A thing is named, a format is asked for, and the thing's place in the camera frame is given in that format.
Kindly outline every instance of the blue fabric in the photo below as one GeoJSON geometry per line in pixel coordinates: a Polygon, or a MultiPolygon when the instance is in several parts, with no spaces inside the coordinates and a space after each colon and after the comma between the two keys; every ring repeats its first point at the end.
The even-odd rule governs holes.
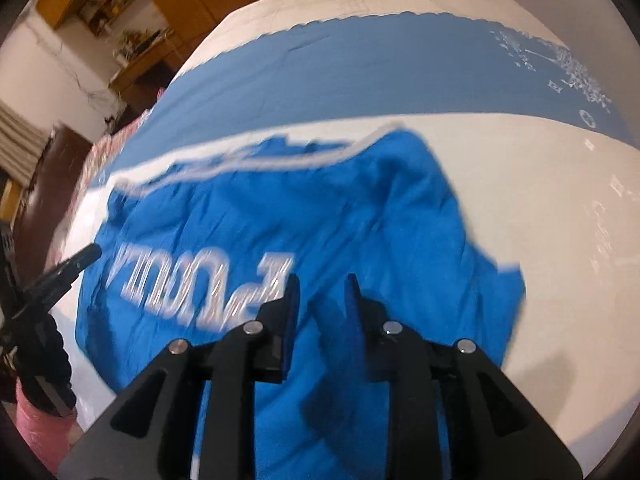
{"type": "MultiPolygon", "coordinates": [[[[300,160],[341,146],[289,146],[269,139],[243,160],[300,160]]],[[[233,157],[175,166],[143,197],[114,191],[96,242],[103,256],[82,280],[80,348],[116,392],[172,339],[219,339],[124,300],[133,263],[107,276],[118,248],[164,249],[174,259],[216,247],[229,256],[225,300],[255,282],[266,252],[293,253],[302,298],[289,379],[259,384],[256,460],[261,479],[381,479],[388,387],[364,382],[355,316],[344,304],[354,272],[363,293],[423,337],[477,341],[500,364],[524,293],[518,269],[499,272],[466,239],[458,203],[437,161],[411,132],[386,134],[351,158],[291,171],[220,171],[233,157]]],[[[145,295],[153,285],[147,280],[145,295]]],[[[205,301],[196,280],[193,304],[205,301]]]]}
{"type": "Polygon", "coordinates": [[[299,25],[185,73],[97,182],[175,148],[260,128],[446,112],[549,118],[634,145],[567,49],[500,23],[404,12],[299,25]]]}

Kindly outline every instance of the blue stripe on bed sheet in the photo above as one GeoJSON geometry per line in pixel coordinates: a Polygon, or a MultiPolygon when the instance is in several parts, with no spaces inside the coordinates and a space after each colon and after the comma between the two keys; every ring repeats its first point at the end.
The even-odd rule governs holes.
{"type": "Polygon", "coordinates": [[[108,173],[260,128],[443,112],[549,118],[633,145],[566,49],[498,23],[406,12],[298,25],[209,60],[169,86],[108,173]]]}

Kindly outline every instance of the beige curtain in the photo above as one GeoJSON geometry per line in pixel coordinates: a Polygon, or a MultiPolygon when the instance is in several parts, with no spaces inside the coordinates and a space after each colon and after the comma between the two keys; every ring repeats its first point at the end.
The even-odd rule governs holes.
{"type": "Polygon", "coordinates": [[[29,187],[47,139],[0,100],[0,167],[22,187],[29,187]]]}

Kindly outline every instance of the garment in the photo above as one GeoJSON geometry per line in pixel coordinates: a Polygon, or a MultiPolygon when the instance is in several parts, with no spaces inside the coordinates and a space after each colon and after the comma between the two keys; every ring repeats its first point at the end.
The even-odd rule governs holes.
{"type": "Polygon", "coordinates": [[[359,380],[344,282],[444,344],[474,339],[500,363],[524,282],[466,239],[434,156],[411,132],[354,144],[273,137],[120,186],[85,271],[79,347],[116,392],[172,339],[219,339],[279,297],[301,305],[289,379],[256,388],[259,478],[382,478],[388,387],[359,380]]]}

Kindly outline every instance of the silver screw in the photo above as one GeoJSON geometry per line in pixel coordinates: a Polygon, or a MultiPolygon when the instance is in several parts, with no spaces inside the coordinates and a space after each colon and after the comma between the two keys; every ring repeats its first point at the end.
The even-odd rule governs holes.
{"type": "Polygon", "coordinates": [[[382,330],[387,335],[398,335],[402,332],[402,325],[397,321],[386,321],[382,330]]]}
{"type": "Polygon", "coordinates": [[[476,343],[471,341],[471,339],[461,339],[458,341],[458,350],[463,354],[472,354],[476,351],[476,348],[476,343]]]}
{"type": "Polygon", "coordinates": [[[247,321],[242,327],[242,329],[244,330],[244,333],[247,335],[259,334],[260,332],[262,332],[263,328],[264,327],[262,326],[262,323],[256,320],[247,321]]]}
{"type": "Polygon", "coordinates": [[[184,354],[189,348],[189,343],[185,339],[174,339],[169,343],[169,352],[174,355],[184,354]]]}

